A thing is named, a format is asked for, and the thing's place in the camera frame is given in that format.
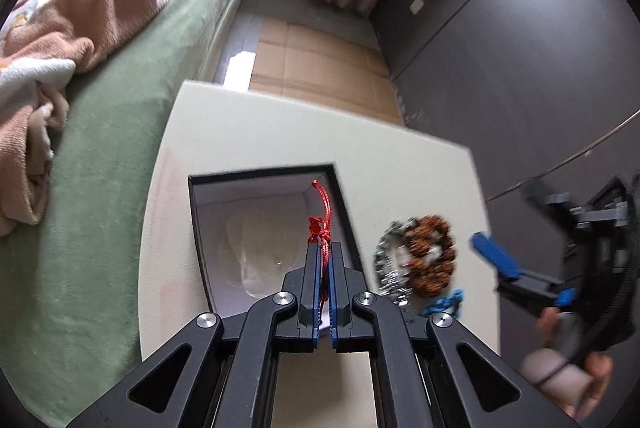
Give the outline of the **right human hand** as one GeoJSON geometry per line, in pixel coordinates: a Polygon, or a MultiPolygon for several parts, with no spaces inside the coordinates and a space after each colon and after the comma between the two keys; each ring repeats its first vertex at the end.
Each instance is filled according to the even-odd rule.
{"type": "Polygon", "coordinates": [[[521,362],[521,374],[565,414],[581,422],[598,406],[613,375],[611,356],[590,352],[582,365],[555,347],[555,340],[564,330],[568,315],[557,307],[546,307],[537,321],[544,346],[521,362]]]}

